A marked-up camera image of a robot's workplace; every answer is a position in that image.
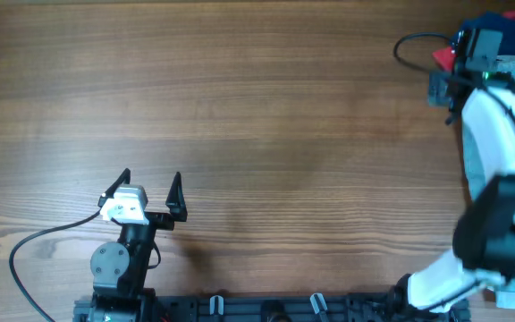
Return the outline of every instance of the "wood grain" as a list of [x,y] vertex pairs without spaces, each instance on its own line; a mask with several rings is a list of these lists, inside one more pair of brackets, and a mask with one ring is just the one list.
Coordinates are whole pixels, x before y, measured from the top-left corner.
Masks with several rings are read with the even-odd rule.
[[[454,32],[484,2],[0,7],[0,321],[40,320],[6,259],[96,211],[124,167],[160,209],[181,171],[189,221],[156,242],[162,295],[380,291],[450,247],[458,139],[394,42]],[[443,44],[403,48],[426,64]],[[101,221],[17,254],[54,318],[92,292]],[[515,321],[480,297],[475,321]]]

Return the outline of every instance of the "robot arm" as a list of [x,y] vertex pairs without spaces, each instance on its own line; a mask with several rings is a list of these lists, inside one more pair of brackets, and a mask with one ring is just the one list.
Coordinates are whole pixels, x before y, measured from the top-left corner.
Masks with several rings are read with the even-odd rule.
[[[515,115],[515,94],[507,89],[489,90]],[[499,262],[504,256],[497,251],[508,251],[506,260],[515,263],[515,125],[497,102],[479,89],[469,95],[461,115],[477,142],[487,185],[477,204],[460,220],[454,249],[409,278],[408,303],[417,309],[442,303],[431,309],[435,313],[447,312],[473,292],[504,285],[506,276],[515,275],[513,265]],[[486,256],[500,258],[488,267]]]
[[497,290],[515,277],[515,84],[509,74],[492,72],[501,39],[492,30],[460,34],[453,74],[482,82],[485,90],[456,81],[447,97],[452,114],[461,116],[477,143],[486,187],[459,220],[452,248],[393,287],[406,292],[395,312],[447,312],[470,294]]

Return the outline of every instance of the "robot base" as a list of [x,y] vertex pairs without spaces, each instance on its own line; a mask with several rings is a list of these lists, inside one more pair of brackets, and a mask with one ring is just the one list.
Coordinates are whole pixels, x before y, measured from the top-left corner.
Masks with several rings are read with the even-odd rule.
[[193,296],[160,296],[151,314],[138,314],[138,319],[116,318],[106,313],[92,314],[91,301],[76,301],[73,322],[124,321],[124,322],[265,322],[261,316],[264,301],[279,301],[292,322],[470,322],[469,304],[461,301],[448,313],[436,318],[410,318],[395,316],[384,319],[382,299],[386,293],[351,293],[346,296],[325,297],[326,317],[314,313],[309,297],[258,297],[224,298],[223,315],[210,315],[210,299]]

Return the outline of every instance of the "black cable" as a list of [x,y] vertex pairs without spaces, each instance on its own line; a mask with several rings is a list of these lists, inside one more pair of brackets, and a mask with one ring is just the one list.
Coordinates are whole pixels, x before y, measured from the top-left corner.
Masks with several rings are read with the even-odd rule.
[[148,269],[157,268],[158,265],[160,265],[160,262],[162,261],[162,257],[160,256],[160,250],[158,249],[158,245],[156,245],[156,243],[154,243],[154,247],[153,248],[156,251],[156,254],[158,255],[158,262],[156,263],[156,265],[150,265],[148,267]]
[[426,72],[426,73],[435,72],[434,70],[429,70],[426,67],[411,63],[411,62],[407,61],[406,59],[399,56],[399,47],[401,46],[401,44],[403,42],[405,42],[407,40],[412,40],[415,38],[423,38],[423,37],[442,38],[444,40],[447,40],[449,43],[451,42],[450,37],[443,35],[442,33],[438,33],[438,32],[414,33],[414,34],[410,34],[410,35],[407,35],[407,36],[399,39],[399,41],[397,41],[397,43],[394,44],[393,56],[400,64],[404,65],[405,67],[410,68],[411,70],[415,70],[415,71],[419,71],[419,72]]
[[115,223],[115,224],[119,225],[119,226],[122,226],[122,224],[121,224],[121,223],[119,223],[119,222],[118,222],[116,219],[114,219],[114,218],[111,218],[111,221],[112,221],[113,223]]
[[[441,72],[441,71],[438,71],[438,70],[429,70],[426,67],[420,66],[418,64],[411,63],[411,62],[407,61],[406,59],[404,59],[404,58],[399,56],[398,51],[399,51],[399,47],[400,47],[400,45],[402,43],[404,43],[407,40],[411,40],[411,39],[414,39],[414,38],[422,38],[422,37],[437,37],[437,38],[446,39],[449,42],[451,41],[451,39],[449,37],[447,37],[445,35],[442,35],[442,34],[434,33],[434,32],[420,32],[420,33],[415,33],[415,34],[407,35],[407,36],[399,39],[399,41],[397,41],[397,43],[394,45],[393,57],[397,60],[397,62],[399,62],[400,64],[402,64],[402,65],[404,65],[404,66],[406,66],[406,67],[408,67],[408,68],[410,68],[410,69],[412,69],[414,71],[424,72],[424,73],[428,73],[428,74],[436,73],[436,74],[440,75],[441,77],[445,78],[447,81],[454,81],[454,82],[457,82],[457,83],[462,84],[462,85],[470,86],[471,88],[474,88],[474,89],[483,90],[489,97],[491,97],[502,108],[504,113],[510,117],[510,119],[511,119],[511,121],[514,124],[514,127],[515,127],[515,115],[512,112],[511,107],[506,106],[506,104],[499,97],[497,97],[493,92],[491,92],[484,84],[481,84],[481,83],[477,84],[477,83],[475,83],[475,82],[473,82],[471,80],[468,80],[468,79],[465,79],[465,78],[462,78],[462,77],[459,77],[459,76],[456,76],[456,75],[452,75],[452,74],[449,74],[447,72]],[[467,287],[462,292],[459,292],[458,294],[453,296],[448,301],[440,301],[440,302],[438,302],[436,304],[433,304],[430,307],[424,308],[422,310],[429,311],[431,309],[436,309],[436,308],[438,308],[440,306],[443,306],[443,305],[445,305],[446,303],[448,303],[450,301],[454,301],[455,299],[460,297],[462,294],[472,290],[477,285],[479,285],[478,281],[476,281],[471,286]]]
[[17,243],[17,245],[15,245],[15,247],[13,247],[13,249],[11,250],[11,254],[9,254],[9,269],[11,270],[11,275],[13,276],[13,280],[15,280],[15,283],[17,283],[17,286],[19,287],[19,290],[21,291],[21,293],[23,293],[23,295],[25,296],[27,301],[29,301],[29,303],[33,306],[33,308],[35,308],[37,310],[37,312],[39,312],[39,314],[41,316],[43,316],[43,318],[45,318],[49,322],[55,322],[55,321],[51,317],[49,317],[49,315],[43,309],[41,309],[41,307],[39,307],[39,305],[35,302],[35,300],[33,300],[31,295],[25,289],[25,286],[23,286],[23,283],[19,279],[19,276],[17,275],[17,272],[15,271],[15,264],[13,262],[13,260],[15,259],[15,253],[17,252],[17,250],[21,246],[23,246],[23,244],[25,244],[28,241],[34,240],[34,239],[36,239],[36,238],[38,238],[40,236],[43,236],[45,234],[48,234],[48,233],[54,233],[54,232],[62,231],[62,230],[65,230],[65,229],[73,228],[73,227],[76,227],[78,225],[86,224],[89,221],[95,219],[98,215],[99,215],[99,212],[97,211],[95,213],[95,215],[90,216],[90,217],[88,217],[86,219],[80,220],[80,221],[78,221],[76,223],[68,224],[68,225],[62,225],[62,226],[58,226],[58,227],[55,227],[55,228],[46,229],[46,230],[40,231],[38,233],[33,233],[32,235],[30,235],[28,237],[25,237],[21,241],[19,241]]

